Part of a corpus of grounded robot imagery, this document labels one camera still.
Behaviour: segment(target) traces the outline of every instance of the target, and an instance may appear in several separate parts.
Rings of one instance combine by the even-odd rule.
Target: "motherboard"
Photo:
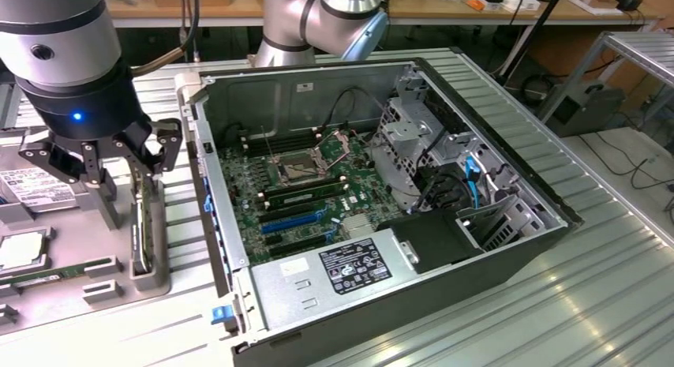
[[[312,148],[277,152],[269,145],[262,156],[241,145],[221,151],[253,265],[368,235],[404,216],[370,152],[349,130],[326,132]]]

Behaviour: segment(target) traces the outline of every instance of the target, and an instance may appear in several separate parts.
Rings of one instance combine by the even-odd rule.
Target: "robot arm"
[[[93,185],[106,176],[101,159],[126,158],[142,176],[174,168],[181,121],[154,123],[143,113],[105,0],[0,0],[0,45],[49,127],[25,140],[23,158],[65,182]],[[153,133],[158,154],[146,147]]]
[[[365,59],[388,27],[381,1],[265,0],[265,38],[254,65],[313,63],[313,47],[346,61]]]

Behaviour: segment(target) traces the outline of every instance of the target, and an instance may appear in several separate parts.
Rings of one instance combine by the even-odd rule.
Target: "ribbed metal surface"
[[[468,58],[448,50],[424,50],[376,53],[372,59],[405,57],[429,60],[568,199],[586,225],[508,284],[318,365],[672,365],[672,249]],[[322,58],[322,62],[332,61],[334,58]],[[201,69],[243,67],[242,62],[218,62]],[[177,115],[173,75],[185,70],[185,66],[173,66],[138,82],[151,116]],[[26,125],[37,119],[23,105],[18,121]],[[111,362],[130,365],[227,365],[214,360],[225,354],[213,353],[226,350],[227,341],[218,340],[222,333],[203,318],[215,306],[217,294],[185,155],[179,161],[181,167],[165,178],[171,293],[0,337],[3,360],[26,360],[31,353],[38,364],[43,357],[35,355],[39,345],[46,361],[67,361],[69,365],[87,356],[101,361],[103,355]],[[113,166],[123,179],[123,164]]]
[[[606,45],[674,87],[674,36],[669,33],[608,33]]]

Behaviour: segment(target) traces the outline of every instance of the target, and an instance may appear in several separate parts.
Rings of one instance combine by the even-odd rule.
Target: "open computer tower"
[[[203,73],[189,151],[235,365],[309,365],[582,223],[422,59]]]

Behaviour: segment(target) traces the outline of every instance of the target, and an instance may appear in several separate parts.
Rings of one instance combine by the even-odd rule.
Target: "warning label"
[[[30,208],[75,198],[71,186],[41,168],[0,171],[0,178],[13,190],[14,196]]]
[[[372,238],[322,252],[321,260],[340,294],[393,277]]]

